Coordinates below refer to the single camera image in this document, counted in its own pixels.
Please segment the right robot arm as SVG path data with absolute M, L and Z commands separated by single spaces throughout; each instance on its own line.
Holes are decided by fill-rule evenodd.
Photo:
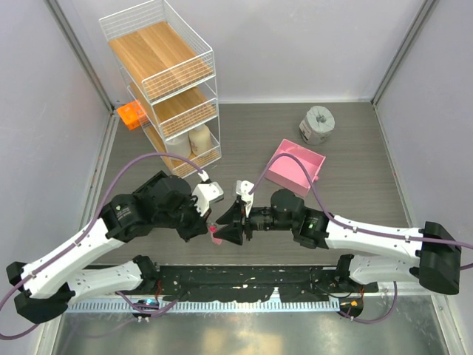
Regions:
M 336 286 L 352 291 L 378 282 L 413 282 L 439 294 L 460 287 L 461 247 L 439 223 L 392 228 L 348 220 L 307 207 L 287 189 L 274 192 L 268 207 L 250 207 L 241 196 L 219 219 L 216 237 L 241 245 L 255 231 L 290 231 L 308 249 L 349 249 L 334 274 Z

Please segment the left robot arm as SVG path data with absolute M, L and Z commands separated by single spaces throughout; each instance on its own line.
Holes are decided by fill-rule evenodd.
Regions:
M 138 255 L 108 268 L 90 269 L 89 265 L 153 229 L 174 229 L 185 241 L 206 234 L 210 205 L 222 197 L 216 182 L 206 180 L 191 188 L 182 178 L 163 172 L 131 194 L 113 197 L 95 222 L 48 255 L 7 267 L 10 283 L 19 290 L 14 298 L 17 313 L 41 324 L 96 296 L 116 291 L 152 293 L 158 272 L 149 257 Z

